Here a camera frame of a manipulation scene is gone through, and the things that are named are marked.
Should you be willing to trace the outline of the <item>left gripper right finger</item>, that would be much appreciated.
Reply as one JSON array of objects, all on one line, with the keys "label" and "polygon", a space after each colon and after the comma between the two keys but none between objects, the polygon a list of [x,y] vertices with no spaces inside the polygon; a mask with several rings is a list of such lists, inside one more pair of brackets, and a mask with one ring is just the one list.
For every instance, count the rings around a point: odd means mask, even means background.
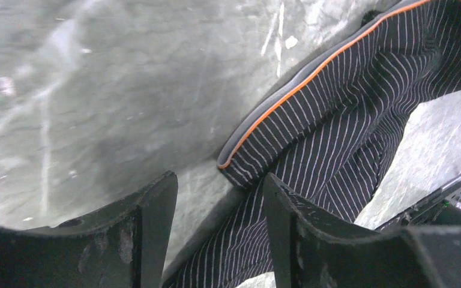
[{"label": "left gripper right finger", "polygon": [[263,184],[277,287],[461,287],[461,224],[366,229],[274,175]]}]

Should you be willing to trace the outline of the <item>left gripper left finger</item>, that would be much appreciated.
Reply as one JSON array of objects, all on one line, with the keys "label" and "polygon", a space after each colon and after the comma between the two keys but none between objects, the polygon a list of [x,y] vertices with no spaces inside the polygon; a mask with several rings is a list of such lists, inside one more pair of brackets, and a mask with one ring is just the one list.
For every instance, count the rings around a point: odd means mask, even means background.
[{"label": "left gripper left finger", "polygon": [[0,226],[0,287],[160,287],[177,194],[168,171],[56,227]]}]

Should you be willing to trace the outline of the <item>black striped underwear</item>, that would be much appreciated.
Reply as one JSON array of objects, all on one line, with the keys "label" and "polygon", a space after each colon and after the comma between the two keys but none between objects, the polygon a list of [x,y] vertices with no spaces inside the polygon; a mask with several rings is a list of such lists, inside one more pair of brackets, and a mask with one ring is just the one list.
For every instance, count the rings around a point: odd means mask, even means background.
[{"label": "black striped underwear", "polygon": [[246,198],[165,283],[236,287],[273,270],[262,184],[272,173],[353,222],[420,103],[461,91],[461,1],[405,1],[309,62],[234,131],[217,159]]}]

